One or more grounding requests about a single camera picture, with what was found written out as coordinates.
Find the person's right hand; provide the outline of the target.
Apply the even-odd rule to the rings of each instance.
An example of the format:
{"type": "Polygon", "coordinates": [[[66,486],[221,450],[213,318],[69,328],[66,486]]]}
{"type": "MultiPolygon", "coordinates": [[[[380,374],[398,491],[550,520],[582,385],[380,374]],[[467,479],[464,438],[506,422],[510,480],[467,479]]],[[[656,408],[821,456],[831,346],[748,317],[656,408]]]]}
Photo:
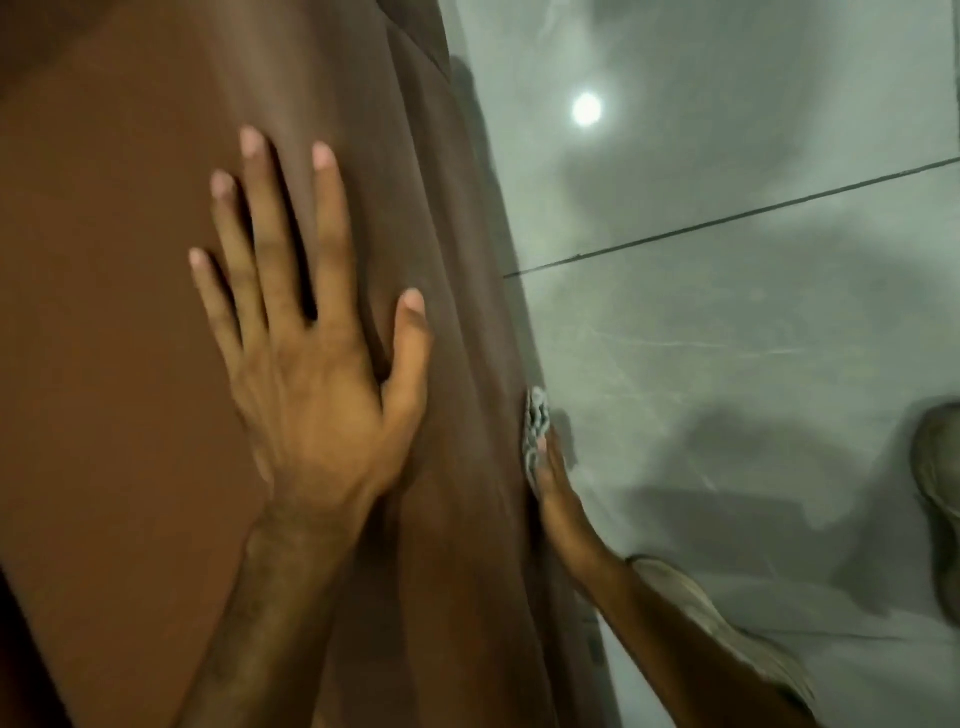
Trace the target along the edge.
{"type": "Polygon", "coordinates": [[[541,477],[536,498],[543,530],[560,564],[590,601],[603,599],[616,583],[621,562],[592,525],[566,461],[561,465],[559,457],[554,460],[553,477],[541,477]]]}

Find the person's left hand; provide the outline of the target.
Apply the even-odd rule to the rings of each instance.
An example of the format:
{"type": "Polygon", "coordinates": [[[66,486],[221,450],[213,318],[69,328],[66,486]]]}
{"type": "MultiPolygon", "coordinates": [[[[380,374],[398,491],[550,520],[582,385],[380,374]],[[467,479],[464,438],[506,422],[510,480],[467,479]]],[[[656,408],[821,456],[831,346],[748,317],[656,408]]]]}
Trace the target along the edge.
{"type": "MultiPolygon", "coordinates": [[[[316,233],[311,289],[318,316],[308,326],[251,324],[247,370],[225,369],[257,467],[279,501],[369,512],[399,480],[420,428],[391,423],[358,307],[354,239],[334,152],[318,142],[316,233]]],[[[212,216],[226,248],[252,245],[243,185],[216,171],[212,216]]]]}

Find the grey patterned cloth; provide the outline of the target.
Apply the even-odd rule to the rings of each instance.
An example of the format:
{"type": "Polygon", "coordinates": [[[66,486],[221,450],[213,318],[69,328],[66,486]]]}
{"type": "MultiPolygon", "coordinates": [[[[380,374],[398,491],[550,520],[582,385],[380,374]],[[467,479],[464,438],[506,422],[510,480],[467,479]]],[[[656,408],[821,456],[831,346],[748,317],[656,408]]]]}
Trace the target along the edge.
{"type": "Polygon", "coordinates": [[[537,488],[540,447],[551,428],[550,404],[546,390],[534,386],[527,391],[520,442],[524,476],[532,490],[537,488]]]}

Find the brown bed sheet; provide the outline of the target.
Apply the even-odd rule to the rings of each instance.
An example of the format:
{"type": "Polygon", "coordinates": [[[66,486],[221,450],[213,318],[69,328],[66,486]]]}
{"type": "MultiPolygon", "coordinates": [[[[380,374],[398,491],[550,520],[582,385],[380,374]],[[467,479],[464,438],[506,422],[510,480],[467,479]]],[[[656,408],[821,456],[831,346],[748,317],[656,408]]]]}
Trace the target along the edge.
{"type": "Polygon", "coordinates": [[[237,130],[311,237],[342,165],[363,320],[435,333],[409,476],[370,521],[329,728],[605,728],[522,472],[527,379],[440,0],[0,0],[0,568],[76,728],[167,728],[265,500],[187,250],[237,130]]]}

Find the person's right forearm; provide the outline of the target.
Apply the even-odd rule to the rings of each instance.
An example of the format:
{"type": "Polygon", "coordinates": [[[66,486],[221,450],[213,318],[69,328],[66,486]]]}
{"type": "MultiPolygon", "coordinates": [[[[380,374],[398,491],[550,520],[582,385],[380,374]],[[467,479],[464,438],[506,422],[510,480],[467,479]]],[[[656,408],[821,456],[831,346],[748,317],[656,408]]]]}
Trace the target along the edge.
{"type": "Polygon", "coordinates": [[[619,559],[591,602],[676,728],[821,728],[619,559]]]}

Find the person's left forearm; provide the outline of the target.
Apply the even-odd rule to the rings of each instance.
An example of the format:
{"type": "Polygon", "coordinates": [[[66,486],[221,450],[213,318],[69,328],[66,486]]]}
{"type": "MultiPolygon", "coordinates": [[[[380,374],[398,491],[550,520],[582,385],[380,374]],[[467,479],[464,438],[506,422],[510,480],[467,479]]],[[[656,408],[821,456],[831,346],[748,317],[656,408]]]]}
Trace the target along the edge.
{"type": "Polygon", "coordinates": [[[264,509],[173,728],[311,728],[369,514],[280,500],[264,509]]]}

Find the beige shoe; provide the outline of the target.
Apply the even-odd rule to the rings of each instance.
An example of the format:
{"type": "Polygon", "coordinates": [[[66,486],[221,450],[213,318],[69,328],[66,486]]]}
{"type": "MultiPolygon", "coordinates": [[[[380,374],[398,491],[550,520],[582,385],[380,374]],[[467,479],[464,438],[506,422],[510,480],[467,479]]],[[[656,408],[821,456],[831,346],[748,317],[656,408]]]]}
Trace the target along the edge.
{"type": "Polygon", "coordinates": [[[729,622],[701,585],[675,564],[649,555],[634,555],[627,562],[651,588],[715,643],[772,685],[804,715],[813,721],[818,719],[810,674],[792,653],[766,637],[729,622]]]}
{"type": "Polygon", "coordinates": [[[942,612],[960,628],[960,401],[922,415],[909,465],[930,517],[935,594],[942,612]]]}

